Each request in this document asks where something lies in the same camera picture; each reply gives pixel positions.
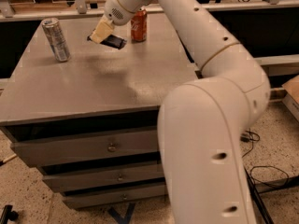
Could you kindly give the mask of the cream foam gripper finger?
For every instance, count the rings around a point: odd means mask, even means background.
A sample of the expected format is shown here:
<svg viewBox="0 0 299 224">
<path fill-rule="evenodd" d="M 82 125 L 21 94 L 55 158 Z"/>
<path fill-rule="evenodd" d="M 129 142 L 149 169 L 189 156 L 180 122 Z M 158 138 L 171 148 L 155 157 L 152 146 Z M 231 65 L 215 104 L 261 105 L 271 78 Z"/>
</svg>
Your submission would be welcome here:
<svg viewBox="0 0 299 224">
<path fill-rule="evenodd" d="M 106 38 L 108 38 L 114 31 L 114 24 L 112 20 L 100 20 L 90 34 L 89 38 L 92 42 L 100 44 Z"/>
</svg>

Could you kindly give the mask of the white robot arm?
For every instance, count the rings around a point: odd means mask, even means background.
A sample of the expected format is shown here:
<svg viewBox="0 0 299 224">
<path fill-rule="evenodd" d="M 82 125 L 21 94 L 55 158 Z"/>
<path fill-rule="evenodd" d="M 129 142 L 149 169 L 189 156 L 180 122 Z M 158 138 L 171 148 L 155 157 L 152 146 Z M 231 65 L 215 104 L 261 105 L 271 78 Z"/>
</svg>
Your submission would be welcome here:
<svg viewBox="0 0 299 224">
<path fill-rule="evenodd" d="M 95 43 L 150 0 L 107 0 Z M 257 224 L 240 152 L 270 84 L 243 45 L 196 0 L 158 0 L 201 78 L 167 94 L 158 142 L 175 224 Z"/>
</svg>

